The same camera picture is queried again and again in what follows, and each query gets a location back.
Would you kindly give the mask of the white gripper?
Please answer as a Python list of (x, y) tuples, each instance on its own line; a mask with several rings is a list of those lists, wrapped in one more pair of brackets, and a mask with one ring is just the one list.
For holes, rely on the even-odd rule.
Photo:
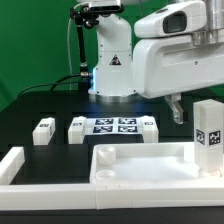
[(194, 46), (190, 35), (141, 40), (133, 52), (133, 79), (143, 97), (167, 95), (174, 122), (182, 124), (180, 93), (224, 84), (224, 44)]

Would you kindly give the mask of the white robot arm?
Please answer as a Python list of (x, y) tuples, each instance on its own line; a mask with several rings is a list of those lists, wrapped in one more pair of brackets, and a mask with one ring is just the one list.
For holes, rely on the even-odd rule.
[(93, 99), (164, 97), (181, 124), (183, 92), (224, 84), (224, 0), (174, 0), (133, 25), (118, 13), (140, 0), (78, 1), (83, 25), (97, 28)]

